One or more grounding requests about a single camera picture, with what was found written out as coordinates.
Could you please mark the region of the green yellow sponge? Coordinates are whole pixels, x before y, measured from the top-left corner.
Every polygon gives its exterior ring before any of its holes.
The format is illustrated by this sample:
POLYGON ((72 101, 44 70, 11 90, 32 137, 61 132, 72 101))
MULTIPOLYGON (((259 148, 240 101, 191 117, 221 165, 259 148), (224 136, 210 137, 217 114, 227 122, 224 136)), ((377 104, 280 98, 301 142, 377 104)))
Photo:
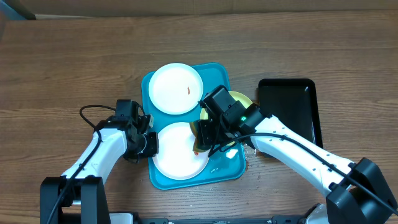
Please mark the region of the green yellow sponge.
POLYGON ((190 129, 195 137, 193 151, 206 152, 209 151, 213 142, 211 132, 209 131, 208 122, 205 120, 197 120, 190 123, 190 129))

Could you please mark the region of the white plate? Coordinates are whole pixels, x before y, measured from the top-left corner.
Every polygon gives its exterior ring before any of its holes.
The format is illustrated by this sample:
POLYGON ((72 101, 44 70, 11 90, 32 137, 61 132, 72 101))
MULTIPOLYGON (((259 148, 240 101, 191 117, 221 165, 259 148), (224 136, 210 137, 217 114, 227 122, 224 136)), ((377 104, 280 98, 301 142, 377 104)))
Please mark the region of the white plate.
POLYGON ((161 112, 179 115, 194 109, 203 95, 199 73, 184 63, 170 63, 156 70, 149 81, 149 98, 161 112))
POLYGON ((158 138, 159 151, 153 161, 161 174, 173 180, 187 180, 206 167, 208 154, 193 150, 195 136, 188 123, 170 124, 158 133, 158 138))

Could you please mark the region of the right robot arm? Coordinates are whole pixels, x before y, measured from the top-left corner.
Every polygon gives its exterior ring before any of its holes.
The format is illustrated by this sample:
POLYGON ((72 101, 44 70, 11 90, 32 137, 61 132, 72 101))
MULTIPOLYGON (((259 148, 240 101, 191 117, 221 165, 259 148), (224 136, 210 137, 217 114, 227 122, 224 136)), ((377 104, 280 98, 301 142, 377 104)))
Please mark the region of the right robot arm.
POLYGON ((244 107, 220 85, 199 105, 208 117, 190 128, 195 152, 225 152, 230 143, 246 143, 290 167, 325 197, 300 223, 385 223, 397 214, 397 201, 380 168, 367 158, 355 163, 301 137, 278 117, 253 103, 244 107))

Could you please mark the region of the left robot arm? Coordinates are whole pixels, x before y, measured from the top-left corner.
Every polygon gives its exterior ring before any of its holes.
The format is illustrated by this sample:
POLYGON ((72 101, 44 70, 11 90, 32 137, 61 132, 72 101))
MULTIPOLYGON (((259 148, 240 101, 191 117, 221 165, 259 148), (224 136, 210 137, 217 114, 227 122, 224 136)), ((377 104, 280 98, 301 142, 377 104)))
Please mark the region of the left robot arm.
POLYGON ((158 153, 154 117, 133 100, 118 100, 114 114, 93 125, 80 158, 40 186, 41 223, 137 223, 132 212, 110 212, 104 184, 120 158, 137 164, 158 153))

